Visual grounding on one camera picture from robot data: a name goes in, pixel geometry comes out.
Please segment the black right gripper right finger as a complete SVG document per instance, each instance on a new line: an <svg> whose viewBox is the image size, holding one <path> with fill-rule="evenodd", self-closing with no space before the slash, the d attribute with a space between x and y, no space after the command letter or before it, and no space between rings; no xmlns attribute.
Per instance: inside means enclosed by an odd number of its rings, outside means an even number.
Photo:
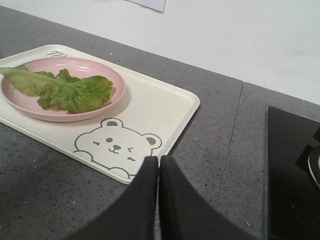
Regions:
<svg viewBox="0 0 320 240"><path fill-rule="evenodd" d="M160 160L159 220L163 240L254 239L197 193L171 155Z"/></svg>

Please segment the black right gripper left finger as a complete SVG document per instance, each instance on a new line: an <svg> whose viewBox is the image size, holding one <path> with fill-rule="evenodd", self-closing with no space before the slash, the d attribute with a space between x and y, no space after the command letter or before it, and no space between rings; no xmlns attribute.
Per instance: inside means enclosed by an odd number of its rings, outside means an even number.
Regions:
<svg viewBox="0 0 320 240"><path fill-rule="evenodd" d="M153 240L159 163L147 156L127 189L67 240Z"/></svg>

